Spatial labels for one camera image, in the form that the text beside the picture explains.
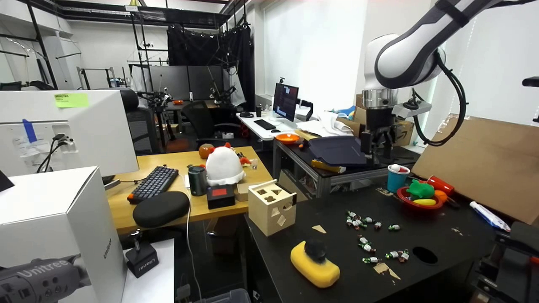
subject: hole in table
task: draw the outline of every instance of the hole in table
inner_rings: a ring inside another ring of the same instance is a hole
[[[426,249],[422,246],[416,246],[412,249],[412,253],[422,262],[425,262],[427,264],[436,264],[438,262],[438,257],[430,251],[429,249]]]

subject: cardboard sheet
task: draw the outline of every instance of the cardboard sheet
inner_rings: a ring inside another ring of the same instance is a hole
[[[434,140],[456,122],[449,115]],[[539,226],[539,127],[467,117],[448,143],[428,146],[412,172],[434,175],[480,204]]]

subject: keyboard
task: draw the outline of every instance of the keyboard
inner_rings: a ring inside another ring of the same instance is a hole
[[[262,119],[259,119],[259,120],[255,120],[254,123],[262,126],[263,129],[265,130],[270,130],[270,129],[274,129],[275,128],[275,125],[271,124],[271,123],[268,123],[267,121],[264,121]]]
[[[165,192],[177,176],[177,169],[158,166],[127,196],[127,200],[131,204],[139,204],[148,198],[157,196]]]

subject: wooden table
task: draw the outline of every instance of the wooden table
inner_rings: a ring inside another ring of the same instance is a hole
[[[255,153],[252,147],[238,147],[235,150],[237,152],[242,152],[248,159],[258,159],[258,155]],[[117,175],[116,178],[124,181],[139,180],[145,178],[156,166],[166,164],[170,168],[178,169],[179,174],[181,175],[174,180],[168,190],[176,190],[186,193],[188,189],[185,188],[183,183],[183,176],[187,174],[187,165],[206,164],[206,160],[201,159],[198,156],[198,151],[139,156],[137,157],[137,160],[139,161],[140,167],[138,171],[134,173]],[[242,182],[245,183],[266,182],[273,179],[261,161],[258,161],[258,168],[256,170],[251,169],[250,167],[244,167],[244,171],[247,176]],[[133,209],[135,208],[135,205],[131,205],[127,201],[127,196],[136,188],[136,186],[137,185],[133,183],[120,183],[120,185],[107,190],[107,198],[110,205],[110,211],[112,212],[112,219],[119,234],[129,233],[138,228],[133,220]],[[205,195],[200,197],[192,197],[191,205],[191,217],[189,219],[191,222],[247,212],[247,201],[236,201],[234,206],[209,210],[208,201],[206,200]],[[174,220],[167,225],[177,225],[185,222],[186,216]]]

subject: black table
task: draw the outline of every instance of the black table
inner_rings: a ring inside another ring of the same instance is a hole
[[[294,168],[295,174],[297,174],[298,168],[301,168],[316,181],[317,198],[328,196],[332,185],[385,176],[388,174],[389,164],[396,163],[411,168],[420,156],[406,148],[397,146],[393,148],[392,159],[387,159],[387,162],[390,163],[366,164],[362,167],[347,168],[344,173],[337,174],[310,166],[314,157],[309,152],[308,147],[300,150],[297,144],[286,145],[279,140],[273,140],[273,177],[277,180],[281,173],[282,153],[285,153],[294,161],[296,166]]]
[[[269,237],[245,215],[250,229],[250,237],[246,237],[247,242],[250,241],[246,244],[247,277],[261,277],[267,269],[278,298],[284,303],[379,301],[463,262],[470,263],[489,254],[494,244],[494,230],[470,207],[461,205],[459,210],[444,205],[438,211],[422,214],[403,205],[394,196],[368,187],[331,195],[331,199],[299,202],[295,224]],[[380,220],[381,230],[375,231],[372,224],[361,231],[347,228],[346,210]],[[312,229],[319,224],[327,234]],[[388,226],[391,224],[399,224],[402,229],[390,232]],[[395,259],[384,261],[401,280],[388,272],[378,274],[373,269],[374,264],[362,262],[363,257],[372,255],[357,246],[358,233],[372,242],[372,247],[377,249],[376,257],[384,258],[390,251],[410,251],[407,263],[401,264]],[[341,270],[340,279],[330,288],[315,287],[290,261],[291,249],[308,239],[322,240],[327,245],[328,259]],[[436,257],[425,254],[422,261],[416,255],[421,249],[415,247],[423,247]],[[257,253],[263,260],[262,267],[253,259]],[[252,288],[250,293],[252,290],[258,292],[267,303],[271,287],[260,287],[254,282],[247,285]]]

